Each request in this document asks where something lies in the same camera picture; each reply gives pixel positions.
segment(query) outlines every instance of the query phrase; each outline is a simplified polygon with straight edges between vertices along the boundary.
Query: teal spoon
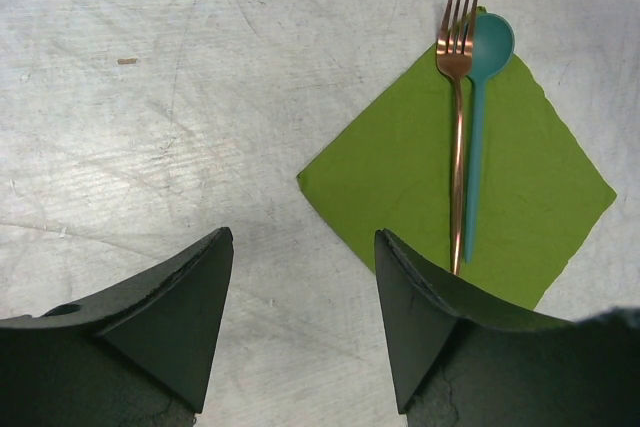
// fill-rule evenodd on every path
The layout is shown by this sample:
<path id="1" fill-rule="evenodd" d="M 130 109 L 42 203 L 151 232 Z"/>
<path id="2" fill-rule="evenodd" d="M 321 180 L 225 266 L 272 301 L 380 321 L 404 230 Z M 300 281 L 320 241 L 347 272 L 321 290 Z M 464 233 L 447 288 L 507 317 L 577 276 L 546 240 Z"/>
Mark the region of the teal spoon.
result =
<path id="1" fill-rule="evenodd" d="M 467 264 L 473 258 L 478 219 L 487 82 L 507 66 L 513 55 L 514 45 L 513 30 L 506 20 L 495 14 L 478 16 L 473 38 L 473 64 L 469 74 L 474 93 L 464 235 L 464 258 Z"/>

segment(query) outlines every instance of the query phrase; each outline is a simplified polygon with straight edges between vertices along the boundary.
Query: metal table surface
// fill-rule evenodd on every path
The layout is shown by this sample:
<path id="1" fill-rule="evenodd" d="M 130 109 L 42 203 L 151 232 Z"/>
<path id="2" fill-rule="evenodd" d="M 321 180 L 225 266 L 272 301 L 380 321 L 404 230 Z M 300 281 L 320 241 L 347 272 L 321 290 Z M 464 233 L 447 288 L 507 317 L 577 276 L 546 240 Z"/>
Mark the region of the metal table surface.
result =
<path id="1" fill-rule="evenodd" d="M 481 1 L 618 193 L 538 310 L 638 304 L 640 0 Z M 199 425 L 404 425 L 374 276 L 295 175 L 433 43 L 444 2 L 0 0 L 0 316 L 228 225 Z"/>

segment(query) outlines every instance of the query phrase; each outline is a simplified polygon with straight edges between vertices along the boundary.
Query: black object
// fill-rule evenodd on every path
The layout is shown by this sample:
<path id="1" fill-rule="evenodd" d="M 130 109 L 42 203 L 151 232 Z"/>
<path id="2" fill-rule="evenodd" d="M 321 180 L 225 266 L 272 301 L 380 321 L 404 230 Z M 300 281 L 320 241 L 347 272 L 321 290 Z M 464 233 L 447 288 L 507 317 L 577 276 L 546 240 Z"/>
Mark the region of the black object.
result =
<path id="1" fill-rule="evenodd" d="M 222 228 L 43 317 L 0 320 L 0 426 L 193 425 L 232 260 Z"/>
<path id="2" fill-rule="evenodd" d="M 517 307 L 376 233 L 398 411 L 409 427 L 640 425 L 640 310 L 571 323 Z"/>

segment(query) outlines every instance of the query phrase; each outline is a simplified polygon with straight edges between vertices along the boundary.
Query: fork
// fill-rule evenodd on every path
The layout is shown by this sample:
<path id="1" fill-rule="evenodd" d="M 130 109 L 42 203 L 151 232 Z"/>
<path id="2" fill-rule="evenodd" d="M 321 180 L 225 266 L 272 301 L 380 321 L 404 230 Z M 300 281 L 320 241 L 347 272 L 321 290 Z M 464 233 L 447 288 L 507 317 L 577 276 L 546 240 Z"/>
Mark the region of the fork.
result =
<path id="1" fill-rule="evenodd" d="M 473 35 L 476 26 L 478 0 L 473 0 L 471 15 L 467 20 L 469 0 L 464 1 L 462 14 L 461 0 L 456 0 L 453 16 L 453 0 L 447 2 L 442 25 L 438 32 L 436 64 L 442 75 L 448 77 L 456 95 L 455 129 L 453 137 L 452 179 L 451 179 L 451 270 L 460 275 L 462 256 L 462 216 L 464 212 L 464 109 L 462 102 L 462 79 L 471 71 Z"/>

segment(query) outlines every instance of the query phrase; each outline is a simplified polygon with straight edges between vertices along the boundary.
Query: green cloth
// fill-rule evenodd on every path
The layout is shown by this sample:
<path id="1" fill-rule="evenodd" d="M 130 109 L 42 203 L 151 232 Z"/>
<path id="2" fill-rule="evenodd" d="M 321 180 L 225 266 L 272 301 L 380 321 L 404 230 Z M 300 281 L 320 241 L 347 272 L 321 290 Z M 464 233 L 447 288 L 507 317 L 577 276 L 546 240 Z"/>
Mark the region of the green cloth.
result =
<path id="1" fill-rule="evenodd" d="M 452 95 L 432 47 L 298 176 L 372 270 L 382 228 L 449 270 Z M 616 194 L 517 56 L 489 83 L 486 105 L 476 249 L 461 276 L 532 309 Z"/>

